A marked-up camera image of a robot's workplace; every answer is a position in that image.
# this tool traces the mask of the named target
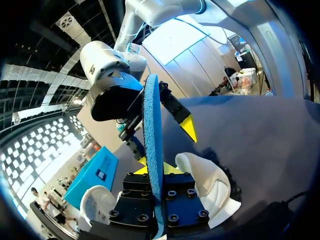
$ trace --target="white sneaker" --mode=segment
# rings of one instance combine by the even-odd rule
[[[175,163],[195,180],[195,190],[203,207],[209,212],[209,226],[214,228],[231,217],[241,202],[230,198],[231,186],[224,171],[212,161],[190,152],[179,153]]]

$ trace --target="blue sponge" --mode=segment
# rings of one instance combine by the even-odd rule
[[[143,97],[143,134],[146,156],[146,166],[150,178],[152,193],[155,197],[155,216],[159,231],[163,231],[163,139],[161,125],[161,106],[158,77],[151,74],[145,83]]]

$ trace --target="table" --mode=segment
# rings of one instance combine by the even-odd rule
[[[274,201],[287,200],[309,189],[320,159],[320,105],[308,100],[276,96],[208,96],[183,98],[193,114],[198,142],[193,143],[162,109],[164,161],[190,152],[200,157],[213,153],[227,166],[242,189],[242,206],[232,216],[242,224]],[[143,142],[143,133],[136,136]],[[112,194],[122,190],[127,172],[142,165],[122,145]],[[290,207],[296,209],[302,199]]]

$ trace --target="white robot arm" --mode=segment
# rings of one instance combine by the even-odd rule
[[[138,81],[147,66],[147,60],[136,52],[128,52],[143,23],[155,27],[185,14],[201,14],[206,10],[205,0],[126,0],[125,15],[114,49],[101,41],[85,45],[80,62],[86,77],[93,85],[96,81],[123,71]]]
[[[114,49],[125,52],[144,22],[156,27],[178,16],[201,14],[205,10],[204,0],[126,0],[125,15]]]

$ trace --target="ceiling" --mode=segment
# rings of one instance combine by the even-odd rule
[[[14,45],[0,81],[0,134],[19,125],[67,111],[79,111],[90,88],[79,57],[94,40],[113,47],[125,14],[125,0],[45,0]],[[75,28],[63,30],[68,17]],[[134,43],[150,34],[144,28]],[[13,113],[21,123],[14,125]]]

